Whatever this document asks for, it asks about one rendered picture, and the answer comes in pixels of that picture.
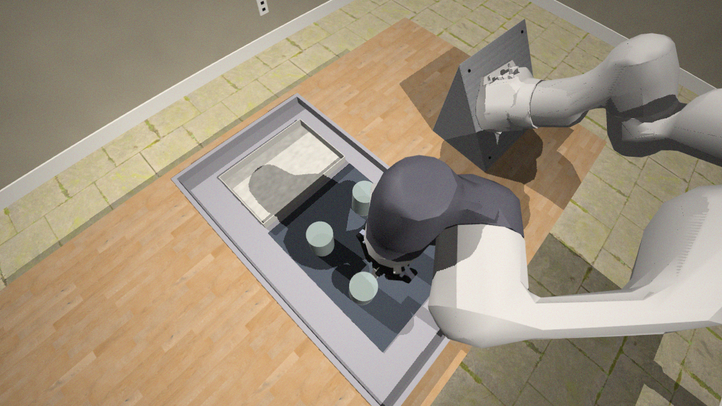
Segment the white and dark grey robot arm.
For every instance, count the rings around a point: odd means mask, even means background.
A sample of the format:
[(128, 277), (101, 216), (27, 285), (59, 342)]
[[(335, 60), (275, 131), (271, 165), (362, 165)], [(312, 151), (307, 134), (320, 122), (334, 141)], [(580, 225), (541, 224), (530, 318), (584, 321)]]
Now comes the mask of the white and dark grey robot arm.
[[(481, 129), (499, 135), (571, 127), (605, 108), (617, 153), (676, 150), (722, 167), (722, 89), (688, 105), (678, 89), (673, 40), (639, 34), (579, 76), (545, 81), (504, 63), (481, 77), (476, 116)], [(448, 339), (486, 348), (722, 325), (722, 184), (660, 206), (621, 290), (540, 298), (529, 291), (523, 238), (520, 200), (510, 188), (456, 174), (435, 157), (405, 157), (371, 184), (368, 254), (402, 274), (435, 246), (428, 309)]]

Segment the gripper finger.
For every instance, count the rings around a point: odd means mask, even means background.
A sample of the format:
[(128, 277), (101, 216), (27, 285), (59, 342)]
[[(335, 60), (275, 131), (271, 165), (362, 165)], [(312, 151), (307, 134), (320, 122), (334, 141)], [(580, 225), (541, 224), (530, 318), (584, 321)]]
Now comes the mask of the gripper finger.
[[(371, 260), (371, 258), (368, 256), (368, 251), (367, 251), (366, 243), (364, 242), (364, 230), (365, 230), (365, 229), (366, 229), (366, 227), (364, 227), (364, 228), (356, 235), (356, 237), (358, 238), (358, 240), (359, 240), (359, 242), (360, 242), (360, 244), (361, 244), (361, 246), (362, 246), (362, 248), (363, 248), (364, 257), (365, 257), (366, 260), (370, 263), (370, 262), (372, 262), (372, 260)], [(378, 269), (379, 267), (378, 267), (377, 265), (373, 264), (373, 263), (372, 263), (372, 267), (373, 267), (373, 268), (372, 268), (372, 275), (375, 275), (375, 274), (376, 274), (376, 271), (377, 271), (377, 269)]]
[(394, 274), (394, 270), (385, 270), (378, 268), (376, 271), (376, 274), (374, 275), (377, 279), (377, 276), (381, 276), (382, 274), (386, 274), (386, 279), (389, 280), (398, 280), (398, 281), (404, 281), (405, 283), (410, 283), (412, 279), (418, 274), (417, 270), (412, 269), (410, 266), (404, 267), (405, 271), (402, 272), (402, 274)]

